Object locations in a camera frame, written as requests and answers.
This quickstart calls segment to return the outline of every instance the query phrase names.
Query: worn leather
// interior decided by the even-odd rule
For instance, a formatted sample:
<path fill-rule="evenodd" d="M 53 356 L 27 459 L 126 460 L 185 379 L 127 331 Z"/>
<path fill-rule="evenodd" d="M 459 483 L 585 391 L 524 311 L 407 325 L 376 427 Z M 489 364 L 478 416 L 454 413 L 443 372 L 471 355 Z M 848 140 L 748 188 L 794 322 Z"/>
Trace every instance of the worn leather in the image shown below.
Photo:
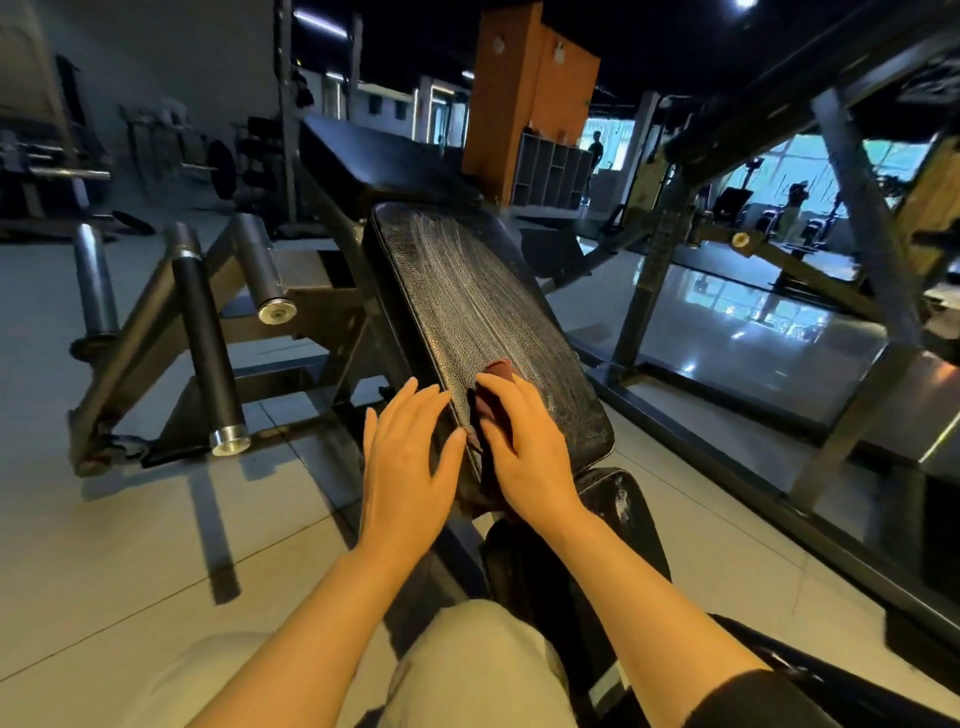
<path fill-rule="evenodd" d="M 593 468 L 581 473 L 576 485 L 587 509 L 669 581 L 670 565 L 660 535 L 634 477 L 619 468 Z"/>
<path fill-rule="evenodd" d="M 412 371 L 421 384 L 453 392 L 457 425 L 470 424 L 476 373 L 507 358 L 543 395 L 575 473 L 611 452 L 607 413 L 499 220 L 474 209 L 384 203 L 373 209 L 363 245 Z M 479 480 L 492 464 L 469 456 Z"/>
<path fill-rule="evenodd" d="M 352 220 L 388 200 L 479 206 L 480 193 L 440 155 L 404 136 L 328 116 L 300 124 L 300 163 Z"/>

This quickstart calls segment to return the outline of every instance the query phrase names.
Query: forearm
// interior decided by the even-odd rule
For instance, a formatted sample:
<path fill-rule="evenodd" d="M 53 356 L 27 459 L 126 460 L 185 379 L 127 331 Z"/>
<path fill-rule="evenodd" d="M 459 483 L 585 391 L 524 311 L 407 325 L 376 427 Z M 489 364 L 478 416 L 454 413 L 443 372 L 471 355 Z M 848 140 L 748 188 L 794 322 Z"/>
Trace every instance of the forearm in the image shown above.
<path fill-rule="evenodd" d="M 326 728 L 409 569 L 362 547 L 257 650 L 190 728 Z"/>
<path fill-rule="evenodd" d="M 679 728 L 728 680 L 767 668 L 586 509 L 544 538 L 587 595 L 653 728 Z"/>

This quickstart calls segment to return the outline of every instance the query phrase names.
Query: exercise machine frame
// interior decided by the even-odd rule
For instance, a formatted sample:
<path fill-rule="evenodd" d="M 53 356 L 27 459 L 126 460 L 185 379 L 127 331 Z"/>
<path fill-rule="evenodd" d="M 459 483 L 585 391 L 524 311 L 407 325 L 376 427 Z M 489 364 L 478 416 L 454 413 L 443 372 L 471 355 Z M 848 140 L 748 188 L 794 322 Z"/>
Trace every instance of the exercise machine frame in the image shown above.
<path fill-rule="evenodd" d="M 929 659 L 918 667 L 954 690 L 960 690 L 960 605 L 934 592 L 916 573 L 928 485 L 924 465 L 951 430 L 917 460 L 859 447 L 887 393 L 903 381 L 927 348 L 940 346 L 943 351 L 943 342 L 932 341 L 924 331 L 919 281 L 909 272 L 903 241 L 848 109 L 957 45 L 960 9 L 933 0 L 909 5 L 875 0 L 771 69 L 724 107 L 695 120 L 668 145 L 672 177 L 655 209 L 642 216 L 640 225 L 650 232 L 647 255 L 612 356 L 571 340 L 603 401 L 883 604 L 889 616 L 888 641 L 891 619 L 896 618 L 928 646 Z M 802 422 L 732 392 L 667 373 L 639 355 L 673 253 L 696 228 L 692 200 L 697 188 L 814 124 L 827 144 L 864 271 L 876 291 L 871 310 L 864 313 L 886 327 L 889 339 L 830 427 Z M 708 239 L 722 239 L 719 232 L 711 231 Z M 772 248 L 752 232 L 734 238 L 730 231 L 727 238 L 735 249 Z M 956 250 L 955 239 L 947 245 Z M 593 255 L 603 262 L 613 254 L 613 244 L 601 244 L 587 258 Z M 667 375 L 671 384 L 685 382 L 689 391 L 738 414 L 812 441 L 819 450 L 793 488 L 784 493 L 631 392 L 632 382 L 651 371 L 654 376 Z M 830 477 L 855 451 L 891 471 L 889 498 L 897 507 L 882 509 L 884 520 L 878 530 L 886 534 L 881 539 L 885 548 L 857 541 L 815 512 Z"/>

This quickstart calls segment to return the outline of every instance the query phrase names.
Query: left hand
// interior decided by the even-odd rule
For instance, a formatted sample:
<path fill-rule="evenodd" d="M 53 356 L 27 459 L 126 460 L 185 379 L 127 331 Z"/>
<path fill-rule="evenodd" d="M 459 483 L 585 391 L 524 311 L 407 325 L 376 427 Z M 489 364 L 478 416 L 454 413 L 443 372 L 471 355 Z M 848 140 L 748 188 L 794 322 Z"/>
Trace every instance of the left hand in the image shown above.
<path fill-rule="evenodd" d="M 467 433 L 447 439 L 430 474 L 430 440 L 450 393 L 417 391 L 411 378 L 380 415 L 367 410 L 363 451 L 363 515 L 358 548 L 412 570 L 440 535 L 457 490 Z"/>

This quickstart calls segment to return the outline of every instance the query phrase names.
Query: standing man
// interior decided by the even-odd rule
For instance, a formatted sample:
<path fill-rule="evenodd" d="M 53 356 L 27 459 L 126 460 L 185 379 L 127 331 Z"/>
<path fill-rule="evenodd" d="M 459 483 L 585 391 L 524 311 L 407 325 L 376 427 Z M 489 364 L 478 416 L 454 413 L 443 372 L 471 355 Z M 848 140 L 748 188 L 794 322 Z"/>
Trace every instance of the standing man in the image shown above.
<path fill-rule="evenodd" d="M 587 187 L 584 189 L 584 199 L 589 204 L 590 201 L 590 180 L 593 179 L 593 172 L 597 168 L 597 164 L 600 163 L 600 160 L 603 158 L 603 144 L 600 142 L 600 133 L 593 133 L 593 143 L 587 148 L 587 151 L 590 152 L 590 176 L 587 177 Z"/>

